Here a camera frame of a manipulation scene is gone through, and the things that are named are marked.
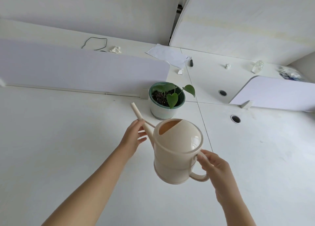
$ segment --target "green pot rim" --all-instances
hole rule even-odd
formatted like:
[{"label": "green pot rim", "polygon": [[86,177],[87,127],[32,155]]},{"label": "green pot rim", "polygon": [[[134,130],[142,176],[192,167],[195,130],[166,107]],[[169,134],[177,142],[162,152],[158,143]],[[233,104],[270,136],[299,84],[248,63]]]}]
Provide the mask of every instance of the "green pot rim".
[{"label": "green pot rim", "polygon": [[154,103],[155,103],[156,105],[158,105],[159,107],[162,107],[162,108],[164,108],[164,109],[172,110],[172,109],[177,109],[177,108],[181,107],[181,106],[185,103],[185,99],[186,99],[184,91],[182,92],[182,94],[184,95],[183,102],[182,102],[181,104],[179,104],[178,106],[173,107],[172,109],[171,109],[169,106],[163,106],[163,105],[157,103],[157,102],[152,98],[152,96],[151,96],[151,94],[152,94],[152,88],[155,87],[155,86],[158,86],[158,85],[162,85],[163,83],[171,83],[171,82],[160,81],[160,82],[157,82],[157,83],[153,84],[153,85],[150,87],[149,96],[150,96],[151,101],[154,102]]}]

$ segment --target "person's left hand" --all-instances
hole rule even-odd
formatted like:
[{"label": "person's left hand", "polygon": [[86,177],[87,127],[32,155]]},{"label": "person's left hand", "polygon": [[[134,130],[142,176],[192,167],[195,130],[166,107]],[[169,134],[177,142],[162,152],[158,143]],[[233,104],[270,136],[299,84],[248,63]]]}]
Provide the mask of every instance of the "person's left hand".
[{"label": "person's left hand", "polygon": [[147,138],[146,132],[144,131],[142,125],[145,123],[145,120],[135,120],[128,126],[123,138],[120,141],[119,147],[124,148],[128,154],[129,158],[134,155],[139,144],[144,142]]}]

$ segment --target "watering can lid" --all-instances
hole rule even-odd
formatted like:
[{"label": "watering can lid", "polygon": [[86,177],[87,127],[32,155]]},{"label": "watering can lid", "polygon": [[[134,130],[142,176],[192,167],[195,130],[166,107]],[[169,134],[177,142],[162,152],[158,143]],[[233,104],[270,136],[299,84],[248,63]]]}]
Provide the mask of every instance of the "watering can lid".
[{"label": "watering can lid", "polygon": [[161,122],[154,130],[154,138],[162,147],[178,153],[193,151],[203,143],[199,128],[182,119]]}]

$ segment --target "plant pot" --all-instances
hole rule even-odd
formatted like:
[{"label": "plant pot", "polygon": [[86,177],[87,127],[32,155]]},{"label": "plant pot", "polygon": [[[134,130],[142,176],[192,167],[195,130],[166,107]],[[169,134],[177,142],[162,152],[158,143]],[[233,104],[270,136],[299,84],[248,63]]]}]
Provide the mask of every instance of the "plant pot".
[{"label": "plant pot", "polygon": [[156,119],[159,119],[159,120],[166,120],[166,119],[170,119],[172,118],[176,112],[179,110],[179,108],[185,103],[185,94],[184,92],[180,93],[181,92],[181,89],[177,86],[177,88],[175,89],[175,92],[178,95],[178,102],[179,102],[179,105],[178,106],[175,106],[173,107],[172,109],[170,109],[168,106],[163,106],[159,103],[157,103],[153,98],[152,98],[152,88],[154,86],[158,86],[158,85],[163,85],[167,82],[158,82],[158,83],[155,83],[154,85],[152,85],[150,87],[150,90],[149,90],[149,96],[150,96],[150,110],[151,110],[151,113],[152,115],[156,118]]}]

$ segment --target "fingernail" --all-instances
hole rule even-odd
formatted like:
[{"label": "fingernail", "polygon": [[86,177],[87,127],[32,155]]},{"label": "fingernail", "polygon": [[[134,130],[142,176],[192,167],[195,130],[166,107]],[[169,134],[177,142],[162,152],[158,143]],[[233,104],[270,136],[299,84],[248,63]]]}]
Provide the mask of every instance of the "fingernail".
[{"label": "fingernail", "polygon": [[197,160],[202,160],[202,155],[197,155]]}]

